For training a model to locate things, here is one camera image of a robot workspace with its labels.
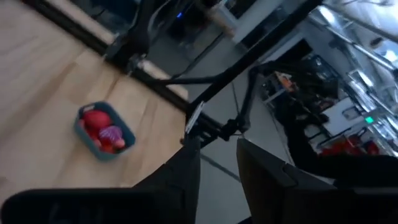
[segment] floor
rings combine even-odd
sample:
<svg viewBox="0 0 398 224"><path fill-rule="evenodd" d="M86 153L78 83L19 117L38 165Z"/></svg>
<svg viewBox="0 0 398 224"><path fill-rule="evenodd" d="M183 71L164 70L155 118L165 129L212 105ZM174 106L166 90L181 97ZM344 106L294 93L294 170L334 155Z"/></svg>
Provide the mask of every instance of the floor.
<svg viewBox="0 0 398 224"><path fill-rule="evenodd" d="M211 42L211 38L217 34L215 27L210 27L202 34L202 38L196 47L202 48ZM233 63L243 53L238 50L229 39L222 40L188 75L187 77L205 77L216 75ZM169 74L181 72L188 64L186 54L178 49L177 44L167 37L161 38L151 48L149 58L160 68ZM246 72L234 80L238 102L243 101L247 86ZM187 85L190 100L195 99L207 85ZM225 123L228 119L237 115L233 97L233 87L229 84L211 101L204 111L219 122ZM277 157L289 161L289 156L284 147L279 124L259 99L256 99L251 111L251 129L245 137L273 153ZM236 162L237 137L226 142L216 140L202 150L202 154L215 161L234 175L238 175ZM225 172L211 166L207 161L201 163L201 186L197 211L197 223L238 223L250 216L248 205L244 197L241 184Z"/></svg>

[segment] table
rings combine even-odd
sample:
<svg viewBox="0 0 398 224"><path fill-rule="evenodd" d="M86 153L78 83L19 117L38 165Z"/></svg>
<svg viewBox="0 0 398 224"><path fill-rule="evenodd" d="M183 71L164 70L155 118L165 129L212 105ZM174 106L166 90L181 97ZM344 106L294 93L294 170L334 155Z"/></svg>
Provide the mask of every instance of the table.
<svg viewBox="0 0 398 224"><path fill-rule="evenodd" d="M113 41L74 5L51 2ZM1 1L0 21L0 204L25 189L132 187L181 148L183 112L20 2ZM148 61L144 68L168 77ZM171 89L187 98L181 86ZM79 107L101 100L137 138L110 162L97 161L72 128Z"/></svg>

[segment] black metal frame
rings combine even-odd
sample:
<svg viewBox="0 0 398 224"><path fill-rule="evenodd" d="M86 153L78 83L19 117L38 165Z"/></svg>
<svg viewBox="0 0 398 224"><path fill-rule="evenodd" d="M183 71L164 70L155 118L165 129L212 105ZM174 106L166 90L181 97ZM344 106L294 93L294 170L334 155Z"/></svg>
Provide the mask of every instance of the black metal frame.
<svg viewBox="0 0 398 224"><path fill-rule="evenodd" d="M104 55L106 50L108 49L108 44L97 38L91 32L87 31L79 23L66 16L62 11L52 6L47 1L22 0L22 2L34 8L37 12L45 16L47 19L56 23L56 25L60 26L62 29L82 41L98 54ZM208 78L205 83L212 82L212 84L192 103L189 103L181 96L167 88L165 85L161 85L158 80L152 78L149 74L147 74L140 68L136 68L132 78L139 80L148 88L155 91L158 95L172 103L178 109L184 111L187 114L188 119L189 117L191 117L193 111L201 102L207 102L212 99L227 84L233 81L245 69L253 64L260 56L262 56L265 52L275 46L275 44L277 44L281 38L287 35L297 24L303 21L307 17L307 15L321 3L322 0L307 0L305 3L299 6L293 13L291 13L291 15L283 20L267 36L260 40L234 65L229 67L223 73ZM131 51L129 52L128 50L121 49L112 58L107 58L107 61L110 64L114 65L116 68L120 69L120 71L127 72L126 67L131 57ZM253 78L256 78L256 75L253 75L252 72L250 73L252 75L249 75L249 79L253 80ZM246 91L245 101L243 103L243 108L241 112L238 114L236 119L229 120L226 125L222 125L221 123L207 116L205 113L201 113L197 119L195 131L192 131L192 134L199 135L199 137L201 137L201 147L205 147L207 144L211 143L217 138L221 138L227 141L229 140L229 137L233 135L236 131L245 132L249 124L248 118L254 94L254 85L251 85Z"/></svg>

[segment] teal basket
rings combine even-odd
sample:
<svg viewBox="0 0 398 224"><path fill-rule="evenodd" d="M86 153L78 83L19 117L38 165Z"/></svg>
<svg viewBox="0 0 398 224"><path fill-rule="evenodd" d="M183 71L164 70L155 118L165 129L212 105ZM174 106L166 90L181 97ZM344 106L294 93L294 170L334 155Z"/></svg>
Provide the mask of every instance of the teal basket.
<svg viewBox="0 0 398 224"><path fill-rule="evenodd" d="M86 111L90 110L100 110L109 115L109 117L112 119L113 124L121 128L123 132L123 139L126 143L125 147L121 149L118 153L116 154L111 154L107 152L101 151L91 140L87 132L79 125L79 120L83 117L83 113ZM80 137L80 139L86 144L88 149L94 154L97 159L101 161L110 161L111 159L116 158L120 153L124 152L126 149L134 145L136 142L136 137L134 134L131 132L129 127L125 124L125 122L120 118L118 113L113 109L111 105L109 105L106 102L100 101L96 103L92 103L86 106L82 106L79 111L78 115L75 119L75 124L73 125L75 132L77 135Z"/></svg>

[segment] green light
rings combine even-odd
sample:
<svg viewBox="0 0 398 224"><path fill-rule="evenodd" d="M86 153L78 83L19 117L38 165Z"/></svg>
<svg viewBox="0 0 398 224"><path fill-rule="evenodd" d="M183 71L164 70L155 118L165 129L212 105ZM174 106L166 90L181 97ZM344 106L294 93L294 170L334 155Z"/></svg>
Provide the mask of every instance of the green light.
<svg viewBox="0 0 398 224"><path fill-rule="evenodd" d="M371 124L371 123L373 123L373 118L372 117L367 117L367 118L365 118L365 121L368 123L368 124Z"/></svg>

